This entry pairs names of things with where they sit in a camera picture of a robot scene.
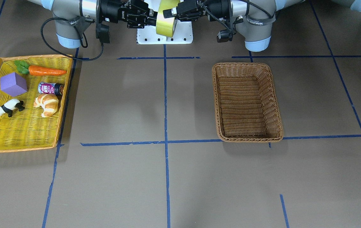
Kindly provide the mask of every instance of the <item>basket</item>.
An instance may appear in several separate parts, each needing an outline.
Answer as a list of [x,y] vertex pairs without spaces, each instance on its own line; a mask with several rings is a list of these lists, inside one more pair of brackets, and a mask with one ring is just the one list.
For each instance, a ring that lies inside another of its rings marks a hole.
[[[17,72],[14,60],[25,60],[29,65],[39,65],[56,69],[64,69],[61,76],[31,76],[21,75],[27,81],[27,92],[17,97],[11,97],[0,90],[0,106],[12,98],[24,101],[23,111],[13,111],[13,116],[0,116],[0,153],[26,150],[50,149],[57,145],[60,127],[63,120],[63,110],[69,88],[72,59],[62,55],[18,56],[0,58],[0,78],[12,72]],[[39,95],[40,82],[65,84],[65,92],[59,96],[58,111],[51,117],[43,118],[41,107],[34,108],[33,103]]]
[[221,62],[212,68],[218,137],[225,142],[278,142],[282,120],[270,67]]

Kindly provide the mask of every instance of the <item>panda figurine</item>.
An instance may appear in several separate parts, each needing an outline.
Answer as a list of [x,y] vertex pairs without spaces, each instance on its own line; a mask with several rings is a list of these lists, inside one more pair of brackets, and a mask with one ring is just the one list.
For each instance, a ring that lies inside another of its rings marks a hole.
[[13,110],[16,108],[18,108],[19,111],[23,111],[24,110],[23,101],[13,98],[12,100],[4,103],[4,105],[0,107],[0,116],[3,115],[4,113],[7,113],[7,116],[11,117],[13,114]]

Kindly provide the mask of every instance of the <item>orange carrot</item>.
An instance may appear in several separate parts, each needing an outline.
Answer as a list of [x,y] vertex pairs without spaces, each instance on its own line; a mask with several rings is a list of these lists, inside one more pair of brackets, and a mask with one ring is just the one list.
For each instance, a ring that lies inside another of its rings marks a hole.
[[47,67],[35,66],[35,65],[30,65],[28,69],[30,74],[33,76],[46,76],[46,75],[58,76],[67,73],[67,71],[65,70],[59,70],[59,69],[53,69],[53,68],[47,68]]
[[58,76],[67,73],[67,71],[65,70],[47,68],[44,66],[29,65],[26,61],[23,60],[15,60],[14,64],[17,67],[17,71],[19,71],[20,73],[22,74],[30,73],[33,76],[48,76],[48,75]]

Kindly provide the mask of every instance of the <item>toy croissant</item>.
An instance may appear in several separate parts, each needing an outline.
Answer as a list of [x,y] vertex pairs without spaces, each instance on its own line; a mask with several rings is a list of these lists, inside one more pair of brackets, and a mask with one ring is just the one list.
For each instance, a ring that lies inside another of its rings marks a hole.
[[42,117],[50,117],[58,110],[58,98],[55,94],[40,94],[34,101],[34,107],[43,107]]

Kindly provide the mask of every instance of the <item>purple cube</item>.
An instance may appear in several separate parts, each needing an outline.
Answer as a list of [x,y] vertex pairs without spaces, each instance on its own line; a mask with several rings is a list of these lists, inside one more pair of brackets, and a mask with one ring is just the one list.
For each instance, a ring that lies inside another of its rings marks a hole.
[[1,78],[1,90],[15,97],[27,92],[27,82],[23,77],[13,72]]

